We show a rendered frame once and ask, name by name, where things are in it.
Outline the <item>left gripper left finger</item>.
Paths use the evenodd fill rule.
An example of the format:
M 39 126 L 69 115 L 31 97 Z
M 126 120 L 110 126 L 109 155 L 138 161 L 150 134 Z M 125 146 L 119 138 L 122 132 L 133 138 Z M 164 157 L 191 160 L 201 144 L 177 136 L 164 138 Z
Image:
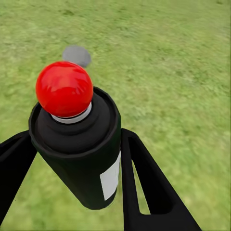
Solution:
M 0 225 L 37 153 L 29 130 L 0 144 Z

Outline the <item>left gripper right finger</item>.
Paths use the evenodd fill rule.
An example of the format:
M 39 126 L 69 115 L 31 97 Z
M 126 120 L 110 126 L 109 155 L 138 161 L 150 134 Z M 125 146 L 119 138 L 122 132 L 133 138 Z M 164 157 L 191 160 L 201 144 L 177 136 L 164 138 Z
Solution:
M 139 211 L 132 161 L 151 214 Z M 124 231 L 202 231 L 142 140 L 125 128 L 121 128 L 121 167 Z

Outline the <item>pesticide atomizer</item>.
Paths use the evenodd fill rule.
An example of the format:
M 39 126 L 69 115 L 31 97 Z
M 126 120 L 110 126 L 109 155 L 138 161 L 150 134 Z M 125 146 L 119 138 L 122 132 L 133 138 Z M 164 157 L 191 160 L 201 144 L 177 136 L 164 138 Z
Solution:
M 31 142 L 82 205 L 108 207 L 117 193 L 121 114 L 112 97 L 93 86 L 89 53 L 65 47 L 63 61 L 37 77 L 38 102 L 28 120 Z

